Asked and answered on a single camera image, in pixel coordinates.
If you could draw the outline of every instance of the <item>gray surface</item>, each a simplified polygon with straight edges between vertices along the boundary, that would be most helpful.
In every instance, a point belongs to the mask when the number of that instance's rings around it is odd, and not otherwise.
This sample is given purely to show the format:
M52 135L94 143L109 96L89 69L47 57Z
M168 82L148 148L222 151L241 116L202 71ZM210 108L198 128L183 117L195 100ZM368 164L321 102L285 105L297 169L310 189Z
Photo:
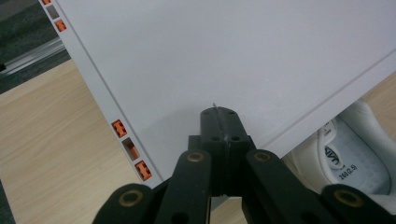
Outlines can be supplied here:
M1 224L15 223L11 209L9 208L8 200L4 192L3 184L1 183L1 180L0 180L0 223Z
M6 63L23 53L47 43L58 35L37 1L24 11L0 21L0 63ZM0 79L0 93L36 77L70 59L67 51Z
M32 49L21 56L3 64L5 66L0 71L0 79L11 76L16 72L21 71L30 65L38 63L42 60L48 59L65 50L64 43L61 38L57 37L38 48Z
M0 63L6 63L57 36L37 2L23 12L0 21Z
M36 3L37 0L1 0L0 21L6 20Z

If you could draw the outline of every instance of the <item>black plastic part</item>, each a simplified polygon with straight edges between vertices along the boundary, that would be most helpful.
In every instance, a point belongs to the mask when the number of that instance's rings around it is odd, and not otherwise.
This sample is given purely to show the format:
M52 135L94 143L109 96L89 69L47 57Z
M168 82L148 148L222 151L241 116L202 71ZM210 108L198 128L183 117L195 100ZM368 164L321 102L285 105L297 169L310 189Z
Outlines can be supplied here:
M160 209L161 204L163 203L163 195L168 189L170 178L163 181L159 186L155 187L152 192L154 193L154 199L151 200L151 206L149 207L148 218L145 224L154 223L155 217L157 216L157 212Z
M396 223L393 216L367 195L346 185L330 185L320 199L341 223Z
M271 223L337 223L274 153L249 151L246 176Z
M114 191L96 215L94 224L149 223L153 191L144 185L129 184Z
M210 170L209 153L188 150L181 154L163 195L155 223L208 223Z
M189 136L189 150L202 150L201 148L201 135Z
M254 190L246 187L244 190L244 197L242 198L242 211L248 224L271 223L267 212L262 205Z
M201 113L201 149L210 153L213 161L212 194L242 195L242 164L250 143L238 115L231 109L212 107Z

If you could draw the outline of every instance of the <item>wooden table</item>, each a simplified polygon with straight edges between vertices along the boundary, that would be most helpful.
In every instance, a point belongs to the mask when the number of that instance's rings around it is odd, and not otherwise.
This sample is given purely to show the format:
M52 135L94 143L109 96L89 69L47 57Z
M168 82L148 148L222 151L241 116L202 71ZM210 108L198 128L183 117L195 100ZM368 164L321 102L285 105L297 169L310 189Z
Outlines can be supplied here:
M396 138L396 74L366 95ZM0 95L0 178L17 223L91 223L118 187L138 182L72 61ZM241 200L211 223L246 223Z

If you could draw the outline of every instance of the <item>brass screw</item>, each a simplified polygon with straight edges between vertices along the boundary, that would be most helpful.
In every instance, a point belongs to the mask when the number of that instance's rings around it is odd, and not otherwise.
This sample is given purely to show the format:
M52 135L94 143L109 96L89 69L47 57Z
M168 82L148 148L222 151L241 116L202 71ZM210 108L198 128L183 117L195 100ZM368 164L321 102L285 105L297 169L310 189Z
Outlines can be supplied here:
M132 207L139 204L143 199L142 191L138 189L130 189L121 194L119 198L120 205L124 207Z
M205 157L204 154L200 152L192 152L187 156L187 160L198 162L198 161L203 161L204 157Z
M334 192L334 197L341 203L344 203L351 207L362 207L364 201L354 192L347 189L338 189Z
M256 161L270 161L272 156L266 152L259 151L254 154L254 159Z

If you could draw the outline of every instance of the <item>shoe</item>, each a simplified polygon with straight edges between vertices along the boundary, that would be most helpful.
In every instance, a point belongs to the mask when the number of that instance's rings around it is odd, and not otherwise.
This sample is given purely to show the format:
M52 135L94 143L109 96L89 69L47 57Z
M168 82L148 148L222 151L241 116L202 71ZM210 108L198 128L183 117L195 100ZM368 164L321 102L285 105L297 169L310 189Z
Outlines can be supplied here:
M362 99L327 122L283 158L309 189L345 184L396 215L396 142Z

